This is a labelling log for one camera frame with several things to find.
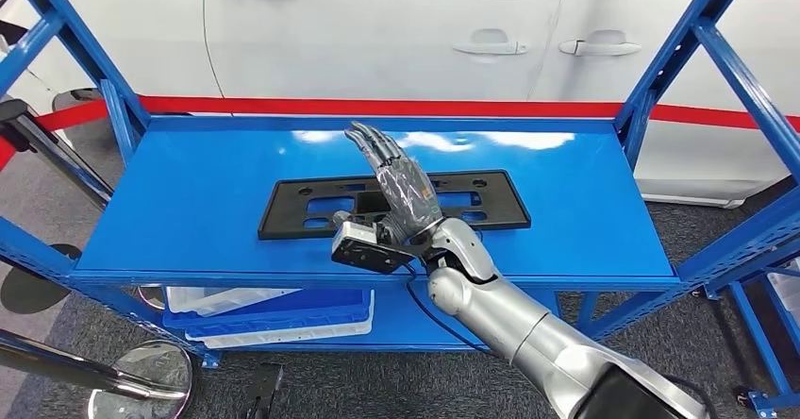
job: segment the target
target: blue plastic bin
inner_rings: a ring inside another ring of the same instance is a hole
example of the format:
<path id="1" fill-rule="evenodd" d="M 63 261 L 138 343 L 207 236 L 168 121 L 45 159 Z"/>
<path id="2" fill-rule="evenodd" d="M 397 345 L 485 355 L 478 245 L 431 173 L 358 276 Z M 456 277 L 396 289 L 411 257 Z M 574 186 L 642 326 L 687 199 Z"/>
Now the blue plastic bin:
<path id="1" fill-rule="evenodd" d="M 341 330 L 346 331 L 351 324 L 369 322 L 371 327 L 372 300 L 369 290 L 306 289 L 211 317 L 194 312 L 170 312 L 167 308 L 164 325 L 184 330 L 189 339 L 203 341 L 227 335 L 326 327 L 338 329 L 340 333 L 336 335 L 341 336 L 345 335 Z M 364 327 L 355 329 L 354 332 L 361 332 L 358 330 Z"/>

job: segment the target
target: stanchion base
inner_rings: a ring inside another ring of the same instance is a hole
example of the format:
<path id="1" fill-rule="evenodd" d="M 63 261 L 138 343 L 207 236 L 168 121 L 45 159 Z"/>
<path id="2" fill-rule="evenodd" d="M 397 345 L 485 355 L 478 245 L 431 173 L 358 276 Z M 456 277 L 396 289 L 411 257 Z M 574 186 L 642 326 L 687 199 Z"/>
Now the stanchion base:
<path id="1" fill-rule="evenodd" d="M 186 393 L 180 400 L 134 400 L 92 391 L 89 419 L 176 419 L 189 403 L 192 361 L 183 349 L 165 341 L 152 341 L 130 350 L 114 368 L 131 375 L 174 386 Z"/>
<path id="2" fill-rule="evenodd" d="M 61 254 L 72 260 L 80 259 L 80 249 L 71 244 L 51 244 Z M 46 279 L 24 266 L 10 260 L 0 260 L 11 265 L 0 286 L 0 304 L 7 310 L 28 315 L 47 310 L 70 294 L 70 290 Z"/>

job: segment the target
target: silver robotic arm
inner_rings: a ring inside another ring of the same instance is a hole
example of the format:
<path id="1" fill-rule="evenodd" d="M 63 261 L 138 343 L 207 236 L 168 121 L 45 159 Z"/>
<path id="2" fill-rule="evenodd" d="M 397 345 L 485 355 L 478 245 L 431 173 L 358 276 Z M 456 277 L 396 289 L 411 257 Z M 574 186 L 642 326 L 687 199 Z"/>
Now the silver robotic arm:
<path id="1" fill-rule="evenodd" d="M 519 369 L 560 418 L 708 417 L 659 373 L 584 336 L 508 282 L 466 223 L 442 217 L 424 172 L 390 137 L 361 124 L 347 136 L 375 169 L 392 213 L 385 223 L 337 213 L 334 261 L 390 273 L 419 259 L 433 303 Z M 403 244 L 409 238 L 417 243 Z"/>

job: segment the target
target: white car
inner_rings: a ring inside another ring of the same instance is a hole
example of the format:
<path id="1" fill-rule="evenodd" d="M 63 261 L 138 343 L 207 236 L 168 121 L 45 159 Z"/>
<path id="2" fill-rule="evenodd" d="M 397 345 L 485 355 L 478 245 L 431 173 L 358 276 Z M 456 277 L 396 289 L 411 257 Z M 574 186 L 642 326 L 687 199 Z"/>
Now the white car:
<path id="1" fill-rule="evenodd" d="M 142 94 L 623 102 L 690 0 L 71 2 Z M 2 0 L 0 34 L 13 44 L 37 19 Z M 800 0 L 735 0 L 719 24 L 788 114 L 797 21 Z M 91 87 L 53 41 L 10 93 L 48 112 Z M 719 112 L 743 107 L 702 48 L 661 103 L 699 109 L 654 115 L 636 170 L 646 197 L 733 207 L 788 175 L 760 132 Z"/>

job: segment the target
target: red stripe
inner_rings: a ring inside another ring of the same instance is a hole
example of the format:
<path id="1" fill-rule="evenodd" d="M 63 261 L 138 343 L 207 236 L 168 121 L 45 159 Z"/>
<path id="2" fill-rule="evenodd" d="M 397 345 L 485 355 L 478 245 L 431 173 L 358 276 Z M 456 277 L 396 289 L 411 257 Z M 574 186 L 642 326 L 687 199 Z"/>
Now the red stripe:
<path id="1" fill-rule="evenodd" d="M 234 112 L 255 114 L 418 115 L 465 117 L 612 117 L 619 103 L 533 103 L 492 101 L 323 100 L 280 98 L 173 98 L 143 96 L 152 112 Z"/>
<path id="2" fill-rule="evenodd" d="M 404 100 L 329 100 L 283 98 L 205 98 L 180 96 L 142 96 L 144 107 L 154 113 L 211 112 L 254 114 L 320 115 L 402 115 L 465 117 L 549 117 L 596 119 L 614 117 L 621 103 L 601 102 L 492 102 L 492 101 L 404 101 Z M 107 117 L 106 104 L 94 101 L 40 117 L 50 130 L 85 124 Z M 749 113 L 741 110 L 691 108 L 656 105 L 651 119 L 661 122 L 757 129 Z M 800 131 L 800 117 L 788 116 Z M 13 156 L 13 148 L 0 140 L 0 170 Z"/>

